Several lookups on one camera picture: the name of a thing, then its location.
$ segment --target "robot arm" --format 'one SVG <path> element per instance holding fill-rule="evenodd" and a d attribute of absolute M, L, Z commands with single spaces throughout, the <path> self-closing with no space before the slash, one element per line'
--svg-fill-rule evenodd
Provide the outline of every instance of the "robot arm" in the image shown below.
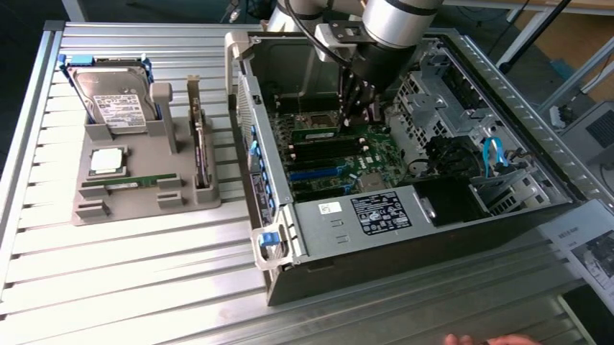
<path fill-rule="evenodd" d="M 407 65 L 442 2 L 370 0 L 362 23 L 321 24 L 314 36 L 294 11 L 293 1 L 285 0 L 285 10 L 319 49 L 321 59 L 339 63 L 342 126 L 347 127 L 354 117 L 369 117 L 370 120 L 378 117 L 378 96 Z M 342 47 L 351 47 L 349 59 L 333 51 Z"/>

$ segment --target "white label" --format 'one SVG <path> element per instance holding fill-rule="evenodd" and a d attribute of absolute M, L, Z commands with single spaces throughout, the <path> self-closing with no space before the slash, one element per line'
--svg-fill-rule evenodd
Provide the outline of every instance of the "white label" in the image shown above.
<path fill-rule="evenodd" d="M 139 184 L 136 182 L 130 182 L 130 183 L 119 183 L 116 185 L 106 185 L 104 187 L 107 188 L 107 190 L 128 189 L 128 188 L 138 188 Z"/>
<path fill-rule="evenodd" d="M 142 103 L 138 95 L 95 96 L 98 109 L 110 128 L 146 125 Z"/>
<path fill-rule="evenodd" d="M 335 203 L 321 203 L 318 205 L 319 207 L 319 212 L 321 214 L 329 214 L 329 213 L 335 213 L 342 211 L 342 204 L 335 202 Z"/>
<path fill-rule="evenodd" d="M 334 132 L 317 133 L 317 134 L 307 134 L 307 135 L 306 135 L 306 140 L 330 138 L 330 137 L 334 136 L 334 135 L 335 135 Z"/>

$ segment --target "floor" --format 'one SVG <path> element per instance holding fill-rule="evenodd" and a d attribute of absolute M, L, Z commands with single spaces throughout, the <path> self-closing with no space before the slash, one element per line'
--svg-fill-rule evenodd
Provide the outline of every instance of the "floor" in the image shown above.
<path fill-rule="evenodd" d="M 227 1 L 222 0 L 83 0 L 87 15 L 92 22 L 221 22 Z M 469 35 L 481 48 L 487 51 L 508 26 L 508 11 L 502 9 L 478 9 L 469 7 L 442 7 L 434 27 L 454 27 Z M 0 55 L 0 167 L 12 138 L 12 132 L 22 108 L 23 94 L 30 78 L 30 69 L 36 56 L 40 32 L 46 19 L 67 20 L 60 0 L 0 0 L 0 50 L 11 52 Z M 258 23 L 243 12 L 237 23 Z M 512 27 L 493 50 L 497 60 L 514 41 L 518 30 Z M 521 58 L 509 77 L 528 100 L 540 104 L 564 83 L 562 77 L 550 67 L 548 57 L 540 49 L 532 47 Z M 590 98 L 580 97 L 574 110 L 581 114 L 593 105 Z"/>

